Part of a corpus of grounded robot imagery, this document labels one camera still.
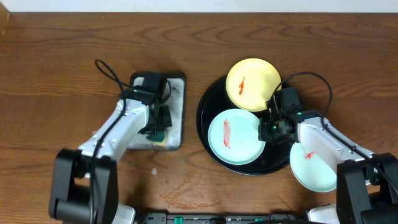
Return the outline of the green scrubbing sponge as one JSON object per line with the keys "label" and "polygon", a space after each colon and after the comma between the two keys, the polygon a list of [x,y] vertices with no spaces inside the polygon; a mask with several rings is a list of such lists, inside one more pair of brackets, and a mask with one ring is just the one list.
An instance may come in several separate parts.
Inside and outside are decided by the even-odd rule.
{"label": "green scrubbing sponge", "polygon": [[164,146],[167,142],[165,131],[157,131],[146,136],[146,139],[153,145]]}

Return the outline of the mint plate with long stain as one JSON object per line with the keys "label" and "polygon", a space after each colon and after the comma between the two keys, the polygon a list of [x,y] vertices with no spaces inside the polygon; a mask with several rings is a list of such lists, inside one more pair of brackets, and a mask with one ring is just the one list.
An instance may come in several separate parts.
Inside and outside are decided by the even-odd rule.
{"label": "mint plate with long stain", "polygon": [[208,129],[208,144],[223,162],[245,165],[256,160],[266,143],[258,139],[259,118],[242,109],[218,114]]}

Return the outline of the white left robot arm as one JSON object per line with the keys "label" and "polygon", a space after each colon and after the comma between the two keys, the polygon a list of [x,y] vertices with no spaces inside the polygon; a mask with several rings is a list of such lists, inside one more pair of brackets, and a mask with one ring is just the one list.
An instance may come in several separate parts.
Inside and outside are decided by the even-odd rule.
{"label": "white left robot arm", "polygon": [[159,92],[123,91],[97,133],[78,149],[55,158],[49,201],[51,218],[64,223],[133,223],[136,211],[119,203],[118,161],[135,134],[159,117]]}

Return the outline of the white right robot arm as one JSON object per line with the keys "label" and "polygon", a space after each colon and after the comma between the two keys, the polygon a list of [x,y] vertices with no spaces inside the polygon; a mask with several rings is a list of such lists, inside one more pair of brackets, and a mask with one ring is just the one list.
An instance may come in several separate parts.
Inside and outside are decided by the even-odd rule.
{"label": "white right robot arm", "polygon": [[376,154],[314,111],[271,109],[259,139],[291,141],[290,166],[314,192],[335,190],[336,203],[308,211],[312,223],[397,223],[397,158]]}

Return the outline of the mint plate with small stain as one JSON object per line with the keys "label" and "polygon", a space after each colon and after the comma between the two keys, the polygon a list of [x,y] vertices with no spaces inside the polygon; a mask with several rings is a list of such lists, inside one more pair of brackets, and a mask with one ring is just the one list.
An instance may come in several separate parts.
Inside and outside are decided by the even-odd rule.
{"label": "mint plate with small stain", "polygon": [[336,174],[315,152],[301,143],[294,143],[290,150],[290,167],[296,179],[314,192],[330,192],[336,189]]}

